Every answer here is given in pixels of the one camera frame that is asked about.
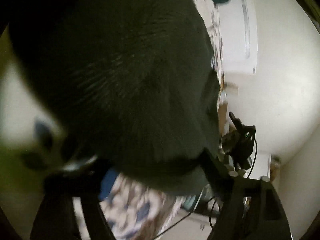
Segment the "white air conditioner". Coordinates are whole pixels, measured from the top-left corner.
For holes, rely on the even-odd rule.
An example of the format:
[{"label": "white air conditioner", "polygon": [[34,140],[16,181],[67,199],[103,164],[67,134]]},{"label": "white air conditioner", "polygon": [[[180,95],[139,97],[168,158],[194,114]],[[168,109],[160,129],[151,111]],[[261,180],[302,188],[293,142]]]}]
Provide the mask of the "white air conditioner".
[{"label": "white air conditioner", "polygon": [[255,74],[257,68],[257,20],[253,0],[230,0],[219,5],[225,73]]}]

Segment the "black cable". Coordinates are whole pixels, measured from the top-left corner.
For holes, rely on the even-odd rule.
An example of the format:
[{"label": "black cable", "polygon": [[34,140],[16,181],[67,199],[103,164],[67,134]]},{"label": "black cable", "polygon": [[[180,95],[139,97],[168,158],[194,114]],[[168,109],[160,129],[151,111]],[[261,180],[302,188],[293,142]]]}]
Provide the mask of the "black cable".
[{"label": "black cable", "polygon": [[212,217],[212,212],[213,212],[213,208],[214,208],[214,205],[216,204],[217,200],[214,201],[213,205],[212,205],[212,208],[210,210],[210,214],[209,214],[209,223],[210,223],[210,226],[211,226],[211,229],[213,230],[213,225],[212,225],[212,222],[211,222],[211,217]]},{"label": "black cable", "polygon": [[255,164],[255,162],[256,162],[256,158],[257,158],[257,151],[258,151],[257,140],[254,139],[254,142],[255,142],[255,144],[256,144],[256,154],[254,155],[254,160],[253,160],[252,167],[251,167],[251,170],[250,170],[250,172],[249,172],[248,177],[250,177],[250,175],[251,175],[251,172],[252,172],[252,170],[253,170],[253,166],[254,166],[254,164]]},{"label": "black cable", "polygon": [[196,209],[194,209],[193,211],[191,211],[190,213],[188,213],[187,215],[185,215],[183,218],[181,218],[178,222],[174,223],[172,226],[170,226],[169,228],[167,228],[165,231],[161,232],[160,234],[158,234],[156,237],[152,238],[151,240],[155,240],[157,239],[159,236],[162,236],[164,233],[168,232],[171,228],[175,227],[176,225],[178,225],[182,220],[186,219],[188,216],[190,216],[192,213],[194,213],[196,211]]}]

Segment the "white wall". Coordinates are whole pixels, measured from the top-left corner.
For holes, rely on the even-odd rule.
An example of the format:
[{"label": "white wall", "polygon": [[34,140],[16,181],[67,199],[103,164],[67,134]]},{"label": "white wall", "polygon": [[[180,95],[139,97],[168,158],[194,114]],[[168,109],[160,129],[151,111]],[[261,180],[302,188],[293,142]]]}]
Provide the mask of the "white wall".
[{"label": "white wall", "polygon": [[255,76],[226,75],[240,85],[229,100],[244,124],[257,127],[259,151],[283,163],[320,122],[320,35],[295,0],[254,0],[258,28]]},{"label": "white wall", "polygon": [[320,210],[320,126],[300,152],[281,168],[279,197],[294,240],[307,231]]}]

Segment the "blue fabric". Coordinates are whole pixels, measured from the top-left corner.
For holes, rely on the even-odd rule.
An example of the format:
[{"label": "blue fabric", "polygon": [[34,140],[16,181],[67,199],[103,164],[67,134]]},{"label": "blue fabric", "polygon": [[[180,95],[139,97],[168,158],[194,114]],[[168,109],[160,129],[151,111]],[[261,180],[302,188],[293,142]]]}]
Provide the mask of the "blue fabric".
[{"label": "blue fabric", "polygon": [[109,169],[107,173],[104,175],[101,182],[100,194],[98,196],[100,201],[103,201],[105,198],[108,197],[118,175],[119,172],[115,171],[112,168]]}]

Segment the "gray fabric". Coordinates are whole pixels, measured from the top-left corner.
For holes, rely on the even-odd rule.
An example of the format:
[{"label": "gray fabric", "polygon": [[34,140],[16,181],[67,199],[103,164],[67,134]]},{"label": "gray fabric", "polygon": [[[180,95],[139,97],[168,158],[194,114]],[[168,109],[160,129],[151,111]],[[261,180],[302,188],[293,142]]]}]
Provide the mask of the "gray fabric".
[{"label": "gray fabric", "polygon": [[117,169],[176,195],[206,184],[219,82],[192,0],[33,0],[10,23],[32,90]]}]

